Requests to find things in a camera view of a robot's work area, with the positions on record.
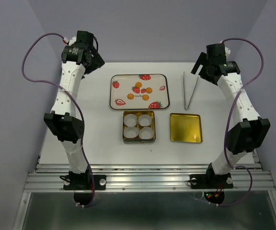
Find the metal tongs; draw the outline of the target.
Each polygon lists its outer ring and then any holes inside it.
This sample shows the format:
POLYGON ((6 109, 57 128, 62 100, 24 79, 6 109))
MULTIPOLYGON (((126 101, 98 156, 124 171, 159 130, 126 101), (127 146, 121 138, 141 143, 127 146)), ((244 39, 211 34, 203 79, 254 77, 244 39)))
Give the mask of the metal tongs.
POLYGON ((184 109, 188 110, 197 87, 199 77, 194 74, 186 74, 183 72, 183 95, 184 95, 184 109))

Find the orange cookie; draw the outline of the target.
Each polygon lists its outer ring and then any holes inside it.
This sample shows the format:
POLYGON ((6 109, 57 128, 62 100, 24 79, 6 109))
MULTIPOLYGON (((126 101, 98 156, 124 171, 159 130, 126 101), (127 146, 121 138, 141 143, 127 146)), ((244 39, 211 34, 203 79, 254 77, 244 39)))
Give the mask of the orange cookie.
POLYGON ((137 88, 142 87, 142 83, 141 83, 141 82, 137 82, 137 83, 135 84, 135 87, 137 87, 137 88))
POLYGON ((147 92, 147 93, 152 93, 152 91, 153 91, 153 90, 152 90, 152 88, 150 88, 150 87, 146 89, 146 92, 147 92))
POLYGON ((132 99, 134 98, 134 95, 133 95, 132 93, 130 93, 130 94, 127 95, 127 98, 128 98, 129 100, 132 100, 132 99))
POLYGON ((149 100, 149 95, 147 95, 147 94, 142 95, 142 99, 144 101, 148 101, 149 100))

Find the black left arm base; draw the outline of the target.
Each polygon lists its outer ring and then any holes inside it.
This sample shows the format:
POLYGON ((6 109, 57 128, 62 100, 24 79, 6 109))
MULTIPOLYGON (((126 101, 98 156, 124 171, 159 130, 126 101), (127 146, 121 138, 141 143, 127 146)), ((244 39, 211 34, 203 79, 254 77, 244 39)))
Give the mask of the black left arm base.
POLYGON ((94 185, 92 184, 91 177, 84 178, 83 176, 79 179, 72 179, 70 175, 61 175, 59 178, 63 180, 64 190, 74 191, 74 190, 105 190, 106 189, 106 175, 94 175, 94 185))

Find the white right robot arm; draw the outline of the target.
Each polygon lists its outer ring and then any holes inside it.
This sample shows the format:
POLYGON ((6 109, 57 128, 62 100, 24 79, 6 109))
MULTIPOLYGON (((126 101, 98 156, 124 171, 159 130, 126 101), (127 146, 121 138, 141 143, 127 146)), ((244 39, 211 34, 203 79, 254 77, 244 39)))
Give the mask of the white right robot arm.
POLYGON ((221 89, 230 106, 227 121, 234 123, 233 127, 226 125, 223 151, 205 174, 205 183, 216 187, 242 157, 261 146, 270 122, 252 105, 244 89, 240 68, 235 61, 227 61, 227 48, 223 43, 208 45, 191 72, 221 89))

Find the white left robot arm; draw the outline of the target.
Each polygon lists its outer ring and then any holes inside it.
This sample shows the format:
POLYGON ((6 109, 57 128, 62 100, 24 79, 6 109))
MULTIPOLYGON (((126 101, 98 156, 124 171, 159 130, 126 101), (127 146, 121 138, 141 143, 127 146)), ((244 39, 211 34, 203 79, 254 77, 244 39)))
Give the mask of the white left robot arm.
POLYGON ((98 53, 98 42, 94 34, 78 31, 64 47, 61 54, 62 72, 60 88, 51 112, 44 115, 44 122, 54 136, 61 142, 69 161, 69 173, 62 176, 66 183, 73 183, 81 188, 88 188, 91 177, 88 164, 82 150, 84 119, 77 118, 77 96, 81 80, 86 74, 101 68, 104 61, 98 53))

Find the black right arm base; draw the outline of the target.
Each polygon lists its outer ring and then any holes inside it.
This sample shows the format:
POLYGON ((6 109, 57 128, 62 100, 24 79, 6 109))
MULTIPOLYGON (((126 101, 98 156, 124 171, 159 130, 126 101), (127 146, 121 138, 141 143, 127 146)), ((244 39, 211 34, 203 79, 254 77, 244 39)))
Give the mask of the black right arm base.
POLYGON ((232 189, 233 183, 231 174, 225 175, 207 175, 207 174, 191 174, 188 184, 192 189, 232 189))

